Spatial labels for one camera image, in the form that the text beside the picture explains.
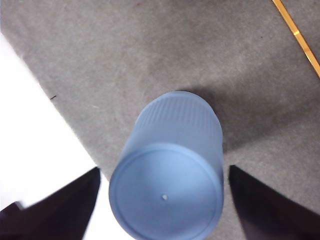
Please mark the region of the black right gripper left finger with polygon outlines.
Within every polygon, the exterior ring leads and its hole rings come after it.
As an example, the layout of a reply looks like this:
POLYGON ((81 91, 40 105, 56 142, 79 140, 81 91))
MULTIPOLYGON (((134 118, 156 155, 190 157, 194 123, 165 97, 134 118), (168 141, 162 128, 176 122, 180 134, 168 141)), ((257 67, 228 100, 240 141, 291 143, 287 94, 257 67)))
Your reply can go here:
POLYGON ((81 240, 94 211, 100 183, 100 169, 94 167, 29 207, 12 202, 0 211, 0 238, 81 240))

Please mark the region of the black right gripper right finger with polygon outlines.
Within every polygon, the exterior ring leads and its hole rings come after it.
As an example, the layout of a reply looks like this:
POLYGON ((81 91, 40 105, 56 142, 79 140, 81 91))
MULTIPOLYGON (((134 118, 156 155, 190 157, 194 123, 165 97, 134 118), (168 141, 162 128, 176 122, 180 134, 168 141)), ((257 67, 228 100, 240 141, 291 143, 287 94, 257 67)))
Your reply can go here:
POLYGON ((290 200, 236 165, 228 181, 248 240, 318 240, 320 216, 290 200))

